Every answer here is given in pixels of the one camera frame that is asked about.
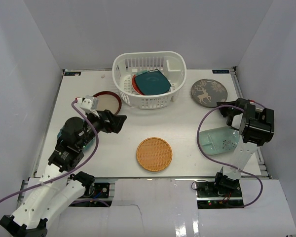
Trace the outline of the brown rimmed beige round plate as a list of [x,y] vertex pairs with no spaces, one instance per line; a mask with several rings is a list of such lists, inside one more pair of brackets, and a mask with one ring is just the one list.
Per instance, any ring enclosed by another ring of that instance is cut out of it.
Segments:
[[109,110],[114,115],[117,115],[121,109],[122,101],[120,97],[111,91],[101,91],[93,95],[98,99],[97,110]]

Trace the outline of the grey reindeer round plate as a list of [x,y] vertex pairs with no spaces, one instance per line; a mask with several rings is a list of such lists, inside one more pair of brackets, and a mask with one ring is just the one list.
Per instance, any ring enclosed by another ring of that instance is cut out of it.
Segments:
[[227,89],[218,81],[213,79],[200,79],[191,87],[192,99],[206,108],[215,108],[218,102],[226,102],[228,98]]

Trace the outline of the teal scalloped round plate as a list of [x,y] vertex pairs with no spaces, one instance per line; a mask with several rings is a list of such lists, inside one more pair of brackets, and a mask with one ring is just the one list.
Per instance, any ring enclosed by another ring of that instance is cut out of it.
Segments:
[[88,149],[94,142],[94,132],[85,120],[73,117],[60,129],[57,140],[82,150]]

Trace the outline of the red and teal round plate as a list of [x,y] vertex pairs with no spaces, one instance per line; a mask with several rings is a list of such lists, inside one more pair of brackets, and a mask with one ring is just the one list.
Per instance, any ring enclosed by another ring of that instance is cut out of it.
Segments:
[[138,94],[143,95],[142,92],[139,90],[137,84],[136,84],[135,78],[136,78],[136,75],[133,75],[133,77],[132,77],[132,87],[133,87],[133,89],[134,89]]

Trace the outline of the dark teal square plate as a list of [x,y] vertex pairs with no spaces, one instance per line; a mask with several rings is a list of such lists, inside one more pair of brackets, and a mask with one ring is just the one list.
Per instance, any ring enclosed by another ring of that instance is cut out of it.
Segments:
[[143,95],[159,95],[170,91],[170,81],[158,69],[140,71],[135,75],[136,84]]

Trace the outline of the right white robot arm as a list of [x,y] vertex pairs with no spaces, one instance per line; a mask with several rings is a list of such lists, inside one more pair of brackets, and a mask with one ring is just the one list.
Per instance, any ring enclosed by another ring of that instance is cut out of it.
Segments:
[[275,131],[273,109],[257,109],[250,101],[237,99],[231,102],[217,102],[226,124],[238,130],[239,142],[228,165],[224,165],[215,176],[213,192],[224,197],[239,186],[242,170],[257,149],[271,141]]

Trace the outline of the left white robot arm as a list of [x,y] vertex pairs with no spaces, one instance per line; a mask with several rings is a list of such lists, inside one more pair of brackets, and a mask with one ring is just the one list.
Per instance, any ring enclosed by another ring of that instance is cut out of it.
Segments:
[[46,236],[47,225],[55,217],[77,198],[94,193],[95,177],[76,172],[82,167],[85,148],[92,141],[99,142],[99,132],[119,133],[126,119],[126,115],[114,115],[109,110],[67,119],[40,183],[11,215],[1,218],[0,225],[13,237]]

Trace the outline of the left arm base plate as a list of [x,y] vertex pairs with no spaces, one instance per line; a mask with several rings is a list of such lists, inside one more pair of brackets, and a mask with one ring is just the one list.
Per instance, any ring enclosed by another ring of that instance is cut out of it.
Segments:
[[110,183],[94,183],[86,188],[84,198],[108,198],[110,192]]

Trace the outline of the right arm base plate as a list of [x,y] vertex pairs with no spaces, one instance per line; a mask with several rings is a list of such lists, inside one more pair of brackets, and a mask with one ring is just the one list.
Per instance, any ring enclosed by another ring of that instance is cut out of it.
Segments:
[[214,182],[196,180],[191,184],[198,198],[242,198],[241,187],[238,184],[235,190],[218,190]]

